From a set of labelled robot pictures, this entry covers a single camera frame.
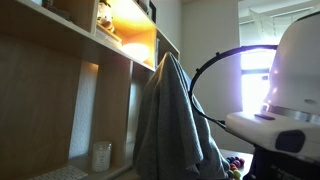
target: white wall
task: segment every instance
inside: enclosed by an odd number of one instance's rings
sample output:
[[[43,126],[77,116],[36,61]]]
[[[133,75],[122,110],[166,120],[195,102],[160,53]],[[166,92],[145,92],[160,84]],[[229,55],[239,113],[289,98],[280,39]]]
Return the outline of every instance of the white wall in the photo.
[[[198,0],[183,5],[181,64],[192,78],[196,68],[215,56],[239,47],[238,1]],[[241,111],[240,56],[213,65],[198,79],[195,95],[205,113],[225,119]],[[252,145],[210,123],[211,134],[219,148],[252,152]]]
[[[151,0],[157,8],[156,24],[170,42],[181,50],[181,14],[180,0]]]

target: white machine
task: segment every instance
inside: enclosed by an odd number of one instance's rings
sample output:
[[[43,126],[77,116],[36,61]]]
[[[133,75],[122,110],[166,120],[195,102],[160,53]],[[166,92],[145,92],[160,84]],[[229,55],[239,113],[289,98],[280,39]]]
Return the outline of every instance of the white machine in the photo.
[[[286,30],[269,78],[270,89],[261,112],[229,114],[226,131],[265,152],[285,154],[311,164],[319,171],[320,13],[301,18]],[[283,173],[279,175],[281,171],[278,170],[277,176],[284,176]],[[294,171],[291,169],[291,172],[284,174],[290,175]],[[302,171],[299,178],[315,179],[319,178],[319,173],[305,178]]]

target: white container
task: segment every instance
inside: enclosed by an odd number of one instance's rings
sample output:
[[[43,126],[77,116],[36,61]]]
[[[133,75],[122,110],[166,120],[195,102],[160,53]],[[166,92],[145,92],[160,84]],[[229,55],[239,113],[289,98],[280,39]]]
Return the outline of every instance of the white container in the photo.
[[[108,141],[97,142],[93,145],[92,171],[101,172],[109,169],[112,143]]]

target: hanging towel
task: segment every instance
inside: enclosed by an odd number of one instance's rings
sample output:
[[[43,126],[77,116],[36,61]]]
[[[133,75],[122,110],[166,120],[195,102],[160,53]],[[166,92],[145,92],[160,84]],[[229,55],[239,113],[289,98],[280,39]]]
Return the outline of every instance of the hanging towel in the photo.
[[[189,82],[179,62],[166,53],[145,87],[133,152],[133,167],[142,180],[228,177],[229,165],[207,120],[191,107]]]

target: black cable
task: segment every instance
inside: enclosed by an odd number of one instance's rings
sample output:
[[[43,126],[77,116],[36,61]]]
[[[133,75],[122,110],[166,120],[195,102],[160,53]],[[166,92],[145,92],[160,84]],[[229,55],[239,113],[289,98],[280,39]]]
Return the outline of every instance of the black cable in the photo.
[[[196,74],[194,75],[194,77],[192,78],[192,81],[191,81],[191,84],[190,84],[190,90],[188,92],[188,95],[189,95],[189,99],[190,99],[190,102],[191,102],[191,105],[192,107],[195,109],[195,111],[197,111],[197,113],[202,116],[202,117],[205,117],[207,118],[208,120],[216,123],[218,126],[220,126],[222,129],[226,129],[226,126],[225,126],[225,121],[224,120],[216,120],[214,118],[211,118],[207,115],[205,115],[202,111],[200,111],[196,105],[194,104],[194,101],[193,101],[193,87],[195,86],[198,78],[201,76],[201,74],[206,70],[208,69],[212,64],[218,62],[219,60],[221,59],[224,59],[228,56],[232,56],[232,55],[235,55],[235,54],[238,54],[240,52],[244,52],[244,51],[249,51],[249,50],[253,50],[253,49],[271,49],[271,50],[276,50],[278,47],[278,45],[252,45],[252,46],[241,46],[241,47],[238,47],[238,48],[235,48],[235,49],[231,49],[229,51],[226,51],[226,52],[223,52],[223,53],[219,53],[217,52],[216,53],[216,56],[213,57],[212,59],[210,59],[209,61],[207,61],[204,65],[201,66],[200,69],[197,69],[197,72]]]

